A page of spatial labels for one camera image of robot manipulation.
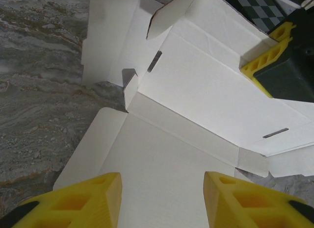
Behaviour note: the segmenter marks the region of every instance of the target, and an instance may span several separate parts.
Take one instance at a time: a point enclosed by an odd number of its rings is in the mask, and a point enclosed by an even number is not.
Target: yellow plastic part
[[[253,77],[253,74],[278,60],[293,39],[290,34],[295,27],[296,25],[293,25],[293,23],[285,22],[275,29],[269,36],[279,43],[240,69],[245,76],[270,98],[272,98],[272,95]]]
[[[205,173],[204,198],[210,228],[314,227],[288,203],[303,200],[221,173]]]
[[[116,228],[121,194],[120,174],[104,174],[25,201],[39,204],[13,228]]]

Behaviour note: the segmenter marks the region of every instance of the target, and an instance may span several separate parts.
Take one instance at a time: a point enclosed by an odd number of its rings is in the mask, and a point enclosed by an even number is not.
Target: unfolded cardboard box
[[[124,86],[127,113],[99,111],[54,189],[120,172],[119,227],[208,227],[205,171],[314,174],[313,106],[239,71],[275,44],[223,0],[91,0],[83,82]]]

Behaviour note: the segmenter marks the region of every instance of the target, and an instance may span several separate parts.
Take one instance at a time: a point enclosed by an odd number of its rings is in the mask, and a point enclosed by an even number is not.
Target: black and white checkered surface
[[[238,0],[255,25],[268,32],[285,17],[272,0]]]

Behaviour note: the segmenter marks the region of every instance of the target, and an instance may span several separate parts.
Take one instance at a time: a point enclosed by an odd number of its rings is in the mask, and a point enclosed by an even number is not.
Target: gray marble countertop
[[[0,217],[52,189],[100,108],[124,111],[121,87],[80,86],[88,5],[0,0]],[[314,177],[248,177],[314,204]]]

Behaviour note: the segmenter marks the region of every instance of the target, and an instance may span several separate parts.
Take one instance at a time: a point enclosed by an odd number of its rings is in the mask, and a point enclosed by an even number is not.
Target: granite surface
[[[0,0],[0,217],[52,189],[100,108],[124,111],[121,87],[80,86],[88,4]],[[314,205],[314,177],[247,176]]]

